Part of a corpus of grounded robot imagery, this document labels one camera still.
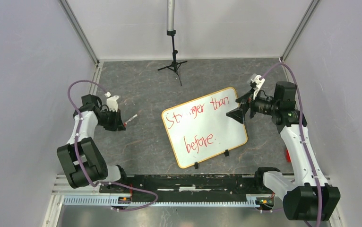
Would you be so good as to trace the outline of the red whiteboard marker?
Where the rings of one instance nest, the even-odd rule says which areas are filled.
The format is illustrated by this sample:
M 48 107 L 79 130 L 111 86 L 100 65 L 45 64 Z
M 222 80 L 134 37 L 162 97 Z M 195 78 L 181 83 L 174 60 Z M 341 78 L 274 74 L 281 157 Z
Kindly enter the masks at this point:
M 133 115 L 131 118 L 129 118 L 124 124 L 128 125 L 132 120 L 134 120 L 136 117 L 138 117 L 138 114 Z

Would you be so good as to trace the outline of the whiteboard with yellow edge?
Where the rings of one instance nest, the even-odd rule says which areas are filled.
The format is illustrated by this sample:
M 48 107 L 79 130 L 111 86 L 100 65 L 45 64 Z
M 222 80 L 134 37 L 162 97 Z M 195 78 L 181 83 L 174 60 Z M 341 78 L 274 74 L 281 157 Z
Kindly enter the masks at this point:
M 179 168 L 185 169 L 247 143 L 244 124 L 226 116 L 237 108 L 227 87 L 162 111 L 161 118 Z

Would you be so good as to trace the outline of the red object behind right arm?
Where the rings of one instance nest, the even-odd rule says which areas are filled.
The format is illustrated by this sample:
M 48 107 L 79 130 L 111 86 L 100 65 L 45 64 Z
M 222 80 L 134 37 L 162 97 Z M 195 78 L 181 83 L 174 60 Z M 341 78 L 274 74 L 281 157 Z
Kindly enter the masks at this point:
M 291 163 L 291 158 L 288 149 L 285 150 L 285 159 L 288 163 Z

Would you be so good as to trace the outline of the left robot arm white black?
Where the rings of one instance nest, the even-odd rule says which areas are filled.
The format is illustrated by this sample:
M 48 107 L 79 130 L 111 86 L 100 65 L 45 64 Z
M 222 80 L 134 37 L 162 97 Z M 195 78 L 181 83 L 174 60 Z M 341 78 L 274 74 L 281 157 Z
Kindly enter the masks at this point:
M 82 106 L 73 113 L 72 135 L 67 144 L 57 148 L 58 159 L 72 188 L 88 186 L 90 181 L 104 180 L 109 176 L 109 169 L 93 136 L 97 126 L 107 131 L 126 130 L 118 108 L 119 98 L 107 97 L 104 108 L 101 98 L 95 95 L 81 97 Z

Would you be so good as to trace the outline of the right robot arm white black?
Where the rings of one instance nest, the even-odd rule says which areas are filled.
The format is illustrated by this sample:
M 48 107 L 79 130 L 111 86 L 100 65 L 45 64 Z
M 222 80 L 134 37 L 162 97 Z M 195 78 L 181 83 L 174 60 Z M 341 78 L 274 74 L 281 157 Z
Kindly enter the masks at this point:
M 289 220 L 328 221 L 340 198 L 340 190 L 332 186 L 323 175 L 309 140 L 307 122 L 303 112 L 296 108 L 297 85 L 276 83 L 272 96 L 261 96 L 259 82 L 251 82 L 251 90 L 235 101 L 238 107 L 226 116 L 243 124 L 247 117 L 264 114 L 280 134 L 293 166 L 294 181 L 287 179 L 275 167 L 260 167 L 254 179 L 259 193 L 271 190 L 283 202 L 283 211 Z

